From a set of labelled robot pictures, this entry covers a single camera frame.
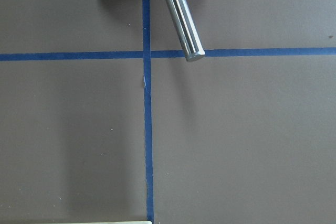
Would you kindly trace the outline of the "cream bear serving tray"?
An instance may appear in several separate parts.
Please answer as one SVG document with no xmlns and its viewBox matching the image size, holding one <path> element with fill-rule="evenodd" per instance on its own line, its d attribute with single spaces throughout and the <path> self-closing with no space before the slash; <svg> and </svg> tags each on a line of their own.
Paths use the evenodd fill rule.
<svg viewBox="0 0 336 224">
<path fill-rule="evenodd" d="M 40 222 L 42 224 L 152 224 L 149 220 L 136 220 L 136 221 L 93 221 L 93 222 Z"/>
</svg>

